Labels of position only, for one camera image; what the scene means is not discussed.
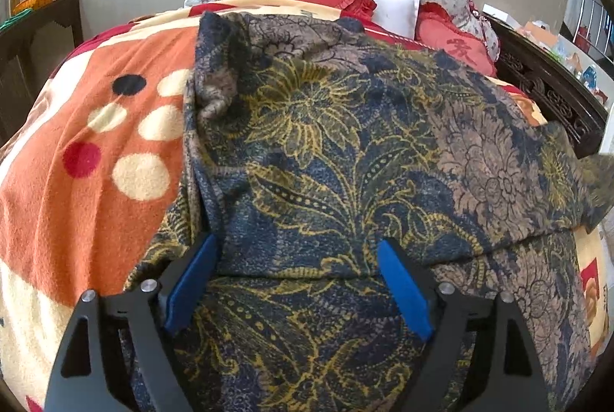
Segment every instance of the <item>cream dot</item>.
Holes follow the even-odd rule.
[[[163,105],[139,123],[139,135],[145,140],[167,142],[183,133],[183,115],[174,105]]]
[[[90,112],[87,116],[87,126],[96,133],[104,133],[118,127],[126,119],[128,111],[116,103],[108,103],[104,107]]]
[[[156,154],[130,154],[113,167],[113,182],[123,194],[136,200],[162,197],[171,183],[168,169]]]
[[[183,95],[185,83],[190,75],[189,69],[181,69],[171,72],[167,77],[158,83],[158,94],[161,97],[173,97],[173,95]]]

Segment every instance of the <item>yellow flower pattern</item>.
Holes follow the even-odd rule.
[[[284,43],[291,55],[267,52]],[[199,116],[208,98],[224,115]],[[202,217],[222,240],[174,341],[203,410],[389,410],[422,344],[378,274],[385,236],[463,291],[513,291],[564,408],[589,372],[569,230],[611,205],[596,191],[610,163],[580,165],[560,127],[522,124],[516,108],[443,52],[382,45],[354,20],[205,14],[179,195],[128,280],[159,273]]]

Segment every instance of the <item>wooden furniture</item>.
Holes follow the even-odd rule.
[[[578,158],[595,154],[608,113],[558,61],[496,18],[489,17],[501,40],[495,66],[502,81],[529,95],[549,121],[560,122]]]
[[[50,22],[70,27],[75,47],[83,43],[79,0],[56,0],[0,31],[0,145],[24,124],[44,84],[36,79],[30,45],[36,31]],[[3,80],[14,58],[17,71]]]

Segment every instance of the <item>white pillow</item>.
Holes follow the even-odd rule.
[[[373,0],[378,4],[371,20],[391,33],[411,40],[416,32],[420,0]]]

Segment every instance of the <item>metal window bar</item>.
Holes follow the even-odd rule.
[[[587,10],[587,2],[590,2],[591,13],[588,18],[588,26],[586,26],[586,36],[580,35],[586,42],[589,43],[590,49],[596,50],[599,55],[605,57],[607,60],[614,64],[613,53],[612,53],[612,40],[614,38],[614,22],[606,12],[604,6],[598,0],[582,0],[579,7],[579,18],[578,25],[576,26],[575,33],[573,34],[573,42],[576,43],[576,38],[579,35],[579,30],[583,27],[583,17],[586,15]],[[591,28],[593,27],[593,17],[595,15],[595,7],[597,6],[597,11],[599,11],[599,7],[601,7],[601,13],[599,16],[599,26],[596,29],[596,38],[591,39]],[[601,39],[601,34],[605,36],[603,40],[604,43],[599,47],[599,41]]]

